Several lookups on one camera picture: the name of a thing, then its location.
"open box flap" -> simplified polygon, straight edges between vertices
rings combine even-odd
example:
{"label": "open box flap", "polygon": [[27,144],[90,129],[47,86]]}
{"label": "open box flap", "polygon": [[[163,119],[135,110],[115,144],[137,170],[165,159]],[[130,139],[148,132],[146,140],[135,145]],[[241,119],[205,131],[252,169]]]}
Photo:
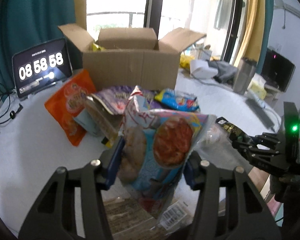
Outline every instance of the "open box flap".
{"label": "open box flap", "polygon": [[106,49],[154,49],[157,36],[152,28],[101,29],[98,45]]}
{"label": "open box flap", "polygon": [[58,28],[81,52],[88,51],[94,41],[90,34],[77,24],[61,25]]}
{"label": "open box flap", "polygon": [[177,52],[182,52],[190,45],[205,38],[207,34],[198,33],[184,28],[176,28],[159,40],[159,43],[164,43],[171,46]]}

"computer monitor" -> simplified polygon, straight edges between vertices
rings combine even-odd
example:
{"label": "computer monitor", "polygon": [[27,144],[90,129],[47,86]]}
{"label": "computer monitor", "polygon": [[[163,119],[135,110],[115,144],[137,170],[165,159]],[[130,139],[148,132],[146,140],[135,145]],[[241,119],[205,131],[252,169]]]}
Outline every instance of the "computer monitor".
{"label": "computer monitor", "polygon": [[267,84],[286,92],[295,68],[295,65],[288,59],[274,50],[268,49],[261,76]]}

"plastic bag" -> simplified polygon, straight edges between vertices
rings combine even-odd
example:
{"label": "plastic bag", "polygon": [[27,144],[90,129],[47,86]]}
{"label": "plastic bag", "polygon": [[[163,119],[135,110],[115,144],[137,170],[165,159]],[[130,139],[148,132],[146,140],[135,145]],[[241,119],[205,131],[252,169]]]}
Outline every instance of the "plastic bag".
{"label": "plastic bag", "polygon": [[104,202],[107,220],[115,240],[162,240],[170,233],[189,225],[193,215],[180,200],[171,205],[158,221],[132,198],[115,198]]}
{"label": "plastic bag", "polygon": [[119,130],[126,145],[117,176],[155,218],[169,206],[184,163],[207,119],[208,115],[197,113],[150,110],[142,93],[131,95]]}
{"label": "plastic bag", "polygon": [[96,92],[87,70],[82,70],[53,94],[44,106],[65,131],[69,141],[78,146],[86,134],[73,117],[83,109],[86,95]]}

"cardboard box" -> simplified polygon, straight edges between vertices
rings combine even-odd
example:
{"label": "cardboard box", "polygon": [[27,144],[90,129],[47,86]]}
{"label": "cardboard box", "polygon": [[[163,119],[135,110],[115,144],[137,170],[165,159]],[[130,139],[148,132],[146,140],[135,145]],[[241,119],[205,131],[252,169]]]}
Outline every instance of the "cardboard box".
{"label": "cardboard box", "polygon": [[140,85],[144,89],[174,89],[180,53],[206,37],[177,28],[157,40],[149,28],[101,29],[98,44],[106,48],[92,51],[93,38],[76,24],[59,26],[82,54],[82,66],[90,73],[97,90],[117,85]]}

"food package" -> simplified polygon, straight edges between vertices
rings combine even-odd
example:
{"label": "food package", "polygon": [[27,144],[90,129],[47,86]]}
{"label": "food package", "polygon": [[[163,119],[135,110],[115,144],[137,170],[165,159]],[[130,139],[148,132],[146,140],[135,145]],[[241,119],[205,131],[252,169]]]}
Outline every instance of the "food package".
{"label": "food package", "polygon": [[92,43],[92,51],[101,51],[101,50],[105,50],[105,48],[97,45],[94,42]]}
{"label": "food package", "polygon": [[[91,96],[98,100],[103,107],[112,115],[123,114],[128,99],[134,91],[134,87],[129,86],[114,86],[103,89]],[[155,92],[138,87],[143,96],[147,98],[151,109],[162,108],[161,104],[154,100]]]}
{"label": "food package", "polygon": [[[134,88],[129,86],[114,86],[92,93],[85,100],[85,108],[109,139],[110,145],[118,135],[122,114],[133,90]],[[155,92],[141,88],[138,88],[138,91],[145,95],[151,108],[162,108],[162,105],[154,100]]]}
{"label": "food package", "polygon": [[194,112],[199,109],[197,97],[187,93],[164,89],[154,97],[155,100],[171,109],[185,112]]}
{"label": "food package", "polygon": [[86,95],[96,92],[87,70],[82,70],[53,94],[44,106],[65,131],[69,141],[78,146],[86,134],[73,117],[84,109]]}
{"label": "food package", "polygon": [[227,137],[231,142],[238,141],[238,142],[254,144],[252,138],[249,135],[247,135],[239,127],[230,123],[224,117],[219,117],[216,120],[216,124],[218,124],[218,126],[222,128],[223,132],[225,132],[225,134],[227,135]]}
{"label": "food package", "polygon": [[104,203],[114,240],[163,240],[192,222],[186,204],[173,198],[158,223],[132,198],[119,197]]}
{"label": "food package", "polygon": [[190,71],[190,61],[194,60],[194,57],[181,54],[180,56],[180,67]]}
{"label": "food package", "polygon": [[119,130],[126,144],[117,176],[153,217],[160,217],[170,204],[207,119],[197,113],[150,110],[140,91],[132,93]]}

